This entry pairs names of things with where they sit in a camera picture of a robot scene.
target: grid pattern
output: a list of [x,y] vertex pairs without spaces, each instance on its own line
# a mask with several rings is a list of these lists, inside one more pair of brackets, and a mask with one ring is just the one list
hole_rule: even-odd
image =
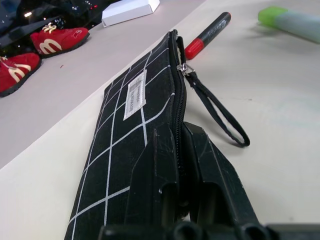
[[[105,89],[65,240],[94,240],[102,225],[124,223],[132,169],[153,129],[171,122],[168,38]],[[146,69],[146,105],[123,121],[128,84]]]

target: white label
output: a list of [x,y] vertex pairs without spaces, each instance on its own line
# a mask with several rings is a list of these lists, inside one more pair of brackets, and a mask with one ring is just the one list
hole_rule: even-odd
[[147,70],[144,70],[143,73],[129,83],[123,120],[131,117],[146,104],[146,76]]

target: black strap loop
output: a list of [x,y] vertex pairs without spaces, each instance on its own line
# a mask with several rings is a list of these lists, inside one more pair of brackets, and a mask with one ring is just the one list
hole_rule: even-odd
[[[185,78],[189,82],[190,86],[198,94],[199,98],[203,102],[204,106],[213,117],[213,119],[219,124],[219,126],[225,131],[228,136],[236,141],[241,147],[247,147],[250,145],[250,139],[238,121],[234,116],[222,105],[222,103],[212,94],[198,79],[198,76],[195,72],[188,73]],[[237,136],[232,134],[232,132],[227,128],[222,119],[219,117],[217,111],[215,110],[212,103],[220,110],[225,119],[234,127],[235,130],[242,136],[242,139],[239,139]]]

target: red shoe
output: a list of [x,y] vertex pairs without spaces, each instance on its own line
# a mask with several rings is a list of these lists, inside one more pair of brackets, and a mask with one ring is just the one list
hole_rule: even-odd
[[18,90],[40,65],[41,59],[35,53],[0,57],[0,97]]
[[49,58],[80,47],[89,35],[84,27],[57,29],[55,25],[46,25],[42,31],[32,33],[30,38],[39,54]]

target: red marker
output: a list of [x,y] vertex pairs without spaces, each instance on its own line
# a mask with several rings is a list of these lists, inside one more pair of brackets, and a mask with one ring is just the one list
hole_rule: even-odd
[[185,48],[185,56],[188,60],[193,59],[205,48],[230,22],[231,14],[223,12],[211,23],[200,35]]

